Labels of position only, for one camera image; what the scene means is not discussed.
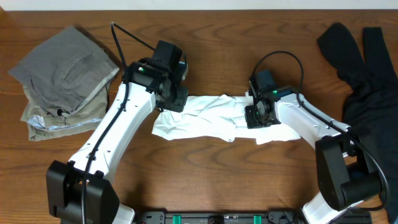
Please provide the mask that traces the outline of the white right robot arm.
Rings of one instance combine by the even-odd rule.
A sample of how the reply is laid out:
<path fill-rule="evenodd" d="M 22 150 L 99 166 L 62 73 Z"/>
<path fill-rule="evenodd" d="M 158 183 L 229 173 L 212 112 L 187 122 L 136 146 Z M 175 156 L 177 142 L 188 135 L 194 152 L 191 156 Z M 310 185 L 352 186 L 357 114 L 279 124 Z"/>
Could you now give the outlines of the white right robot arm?
<path fill-rule="evenodd" d="M 306 203 L 296 223 L 370 223 L 368 210 L 358 204 L 386 186 L 375 145 L 367 131 L 329 117 L 295 88 L 279 88 L 270 71 L 253 74 L 245 108 L 249 129 L 286 125 L 315 150 L 319 193 Z"/>

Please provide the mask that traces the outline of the white t-shirt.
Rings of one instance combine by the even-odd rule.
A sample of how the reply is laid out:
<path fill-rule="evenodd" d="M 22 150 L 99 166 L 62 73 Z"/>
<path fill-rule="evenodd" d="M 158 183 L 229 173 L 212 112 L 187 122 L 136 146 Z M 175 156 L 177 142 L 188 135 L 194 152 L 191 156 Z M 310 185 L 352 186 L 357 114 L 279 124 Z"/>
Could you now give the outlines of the white t-shirt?
<path fill-rule="evenodd" d="M 236 138 L 255 139 L 256 144 L 293 141 L 301 136 L 285 124 L 249 129 L 244 109 L 253 104 L 244 96 L 189 96 L 181 113 L 165 110 L 154 122 L 152 134 L 168 141 L 209 136 L 233 142 Z"/>

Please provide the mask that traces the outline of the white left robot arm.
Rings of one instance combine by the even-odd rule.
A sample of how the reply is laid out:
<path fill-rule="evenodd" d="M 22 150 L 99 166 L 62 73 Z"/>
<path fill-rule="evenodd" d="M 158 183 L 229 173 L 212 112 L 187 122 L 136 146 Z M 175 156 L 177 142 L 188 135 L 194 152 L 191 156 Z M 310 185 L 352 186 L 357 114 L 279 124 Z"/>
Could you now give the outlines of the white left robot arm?
<path fill-rule="evenodd" d="M 141 123 L 154 110 L 182 112 L 188 88 L 185 54 L 158 41 L 151 57 L 133 62 L 108 112 L 68 162 L 53 161 L 46 173 L 49 213 L 61 223 L 132 223 L 112 183 L 119 162 Z"/>

